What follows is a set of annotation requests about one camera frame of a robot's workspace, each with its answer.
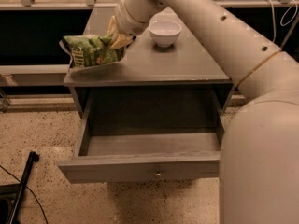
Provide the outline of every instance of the white cable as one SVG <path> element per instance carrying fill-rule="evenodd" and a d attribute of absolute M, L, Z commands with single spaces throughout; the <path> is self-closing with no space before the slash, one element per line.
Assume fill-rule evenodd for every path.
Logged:
<path fill-rule="evenodd" d="M 272 3 L 272 0 L 266 0 L 266 1 L 268 1 L 270 3 L 271 10 L 272 10 L 272 22 L 273 22 L 273 40 L 272 40 L 272 42 L 274 43 L 275 39 L 277 38 L 277 26 L 276 26 L 276 20 L 275 20 L 274 5 Z"/>
<path fill-rule="evenodd" d="M 286 22 L 286 23 L 283 24 L 282 22 L 283 22 L 284 17 L 288 14 L 288 12 L 289 12 L 290 9 L 293 7 L 293 5 L 296 5 L 296 10 L 295 10 L 295 12 L 294 12 L 292 18 L 291 18 L 288 22 Z M 286 25 L 288 25 L 288 24 L 295 18 L 295 16 L 297 15 L 297 11 L 298 11 L 298 5 L 297 5 L 297 3 L 296 3 L 295 0 L 292 0 L 292 5 L 291 5 L 291 6 L 289 7 L 289 9 L 283 14 L 283 16 L 282 16 L 282 18 L 281 18 L 281 20 L 280 20 L 280 25 L 281 25 L 281 26 L 286 26 Z"/>

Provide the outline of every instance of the drawer handle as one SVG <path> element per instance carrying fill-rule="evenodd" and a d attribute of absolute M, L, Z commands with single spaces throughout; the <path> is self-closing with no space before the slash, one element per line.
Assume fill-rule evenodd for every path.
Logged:
<path fill-rule="evenodd" d="M 155 177 L 156 179 L 160 179 L 160 178 L 162 177 L 162 174 L 161 174 L 161 173 L 156 173 L 156 174 L 154 175 L 154 177 Z"/>

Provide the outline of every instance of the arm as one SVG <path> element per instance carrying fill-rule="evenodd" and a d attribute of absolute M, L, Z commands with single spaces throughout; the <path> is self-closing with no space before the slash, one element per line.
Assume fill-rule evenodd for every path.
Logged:
<path fill-rule="evenodd" d="M 297 224 L 297 61 L 212 0 L 122 0 L 116 9 L 118 29 L 139 35 L 163 7 L 180 16 L 252 100 L 235 116 L 221 144 L 221 224 Z"/>

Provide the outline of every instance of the concrete floor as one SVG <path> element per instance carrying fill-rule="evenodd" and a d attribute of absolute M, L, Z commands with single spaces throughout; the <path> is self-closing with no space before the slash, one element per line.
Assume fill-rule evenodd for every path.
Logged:
<path fill-rule="evenodd" d="M 228 118 L 240 102 L 235 99 Z M 71 185 L 57 167 L 57 161 L 72 157 L 80 125 L 71 98 L 13 100 L 0 120 L 1 165 L 21 178 L 29 152 L 40 155 L 28 186 L 49 223 L 219 223 L 218 178 Z M 0 185 L 10 183 L 16 181 L 0 170 Z M 45 223 L 28 190 L 19 221 Z"/>

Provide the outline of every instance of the bowl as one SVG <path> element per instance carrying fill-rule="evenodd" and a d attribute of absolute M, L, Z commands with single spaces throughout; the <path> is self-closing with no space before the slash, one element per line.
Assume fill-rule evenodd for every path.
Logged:
<path fill-rule="evenodd" d="M 152 40 L 162 48 L 170 47 L 179 37 L 181 26 L 174 21 L 155 21 L 149 26 Z"/>

